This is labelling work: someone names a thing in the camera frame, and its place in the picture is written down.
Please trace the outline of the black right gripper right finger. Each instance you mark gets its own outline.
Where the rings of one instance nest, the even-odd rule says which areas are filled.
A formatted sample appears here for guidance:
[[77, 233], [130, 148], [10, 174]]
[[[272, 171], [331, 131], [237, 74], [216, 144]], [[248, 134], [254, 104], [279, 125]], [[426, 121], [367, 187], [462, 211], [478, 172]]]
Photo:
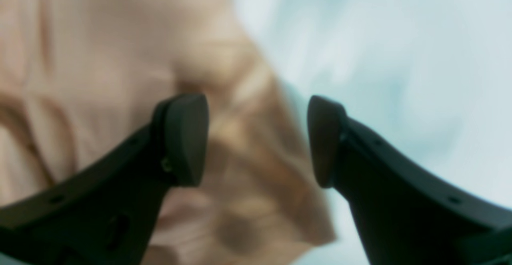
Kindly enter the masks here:
[[308, 103], [316, 181], [347, 200], [372, 265], [510, 265], [512, 213], [424, 170], [342, 104]]

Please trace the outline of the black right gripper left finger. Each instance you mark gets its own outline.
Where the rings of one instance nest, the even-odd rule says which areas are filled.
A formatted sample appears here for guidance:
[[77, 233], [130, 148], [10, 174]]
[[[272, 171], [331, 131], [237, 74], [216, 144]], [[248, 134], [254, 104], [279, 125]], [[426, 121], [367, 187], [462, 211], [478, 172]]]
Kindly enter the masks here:
[[26, 265], [140, 264], [168, 190], [201, 183], [208, 125], [205, 95], [162, 101], [97, 163], [2, 208], [1, 253]]

